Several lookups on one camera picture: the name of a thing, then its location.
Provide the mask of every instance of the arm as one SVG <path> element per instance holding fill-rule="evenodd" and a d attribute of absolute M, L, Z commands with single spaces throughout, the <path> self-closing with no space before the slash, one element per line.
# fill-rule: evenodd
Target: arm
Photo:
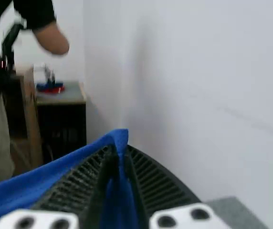
<path fill-rule="evenodd" d="M 52 22 L 42 29 L 34 30 L 37 41 L 47 51 L 56 55 L 63 55 L 69 51 L 69 42 L 60 32 L 56 22 Z"/>
<path fill-rule="evenodd" d="M 52 0 L 13 0 L 15 9 L 26 19 L 39 44 L 52 54 L 69 51 L 69 43 L 59 30 Z"/>

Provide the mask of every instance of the blue cloth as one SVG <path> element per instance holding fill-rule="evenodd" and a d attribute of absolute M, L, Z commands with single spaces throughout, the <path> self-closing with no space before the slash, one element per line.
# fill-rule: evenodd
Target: blue cloth
<path fill-rule="evenodd" d="M 107 185 L 102 213 L 103 229 L 137 229 L 132 190 L 124 170 L 128 130 L 117 129 L 66 156 L 33 171 L 0 182 L 0 217 L 18 208 L 29 208 L 72 167 L 105 145 L 115 145 L 119 155 L 119 178 Z"/>

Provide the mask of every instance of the gray tabletop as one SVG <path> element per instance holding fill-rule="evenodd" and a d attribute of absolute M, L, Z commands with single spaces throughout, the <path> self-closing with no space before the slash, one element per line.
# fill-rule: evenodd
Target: gray tabletop
<path fill-rule="evenodd" d="M 206 203 L 232 229 L 268 229 L 237 198 L 222 198 Z"/>
<path fill-rule="evenodd" d="M 37 105 L 85 104 L 84 86 L 77 81 L 64 82 L 64 91 L 59 94 L 37 92 Z"/>

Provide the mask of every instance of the wooden stand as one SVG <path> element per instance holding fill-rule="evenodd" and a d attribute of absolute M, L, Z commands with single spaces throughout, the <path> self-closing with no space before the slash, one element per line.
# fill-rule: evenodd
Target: wooden stand
<path fill-rule="evenodd" d="M 15 175 L 43 164 L 33 67 L 17 71 L 4 92 Z"/>

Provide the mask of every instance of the white wall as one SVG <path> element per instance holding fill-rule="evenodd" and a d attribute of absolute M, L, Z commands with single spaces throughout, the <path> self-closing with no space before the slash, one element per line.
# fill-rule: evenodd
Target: white wall
<path fill-rule="evenodd" d="M 89 134 L 128 127 L 202 200 L 237 196 L 273 228 L 273 1 L 84 8 Z"/>
<path fill-rule="evenodd" d="M 54 0 L 54 9 L 58 24 L 70 42 L 70 51 L 65 57 L 48 54 L 39 47 L 31 32 L 20 32 L 15 44 L 15 62 L 17 65 L 47 63 L 54 69 L 58 80 L 84 81 L 84 27 L 83 0 Z M 0 20 L 0 42 L 8 29 L 19 16 L 11 5 Z M 45 81 L 43 72 L 35 72 L 35 80 Z"/>
<path fill-rule="evenodd" d="M 121 19 L 117 1 L 84 2 L 88 142 L 120 124 Z"/>

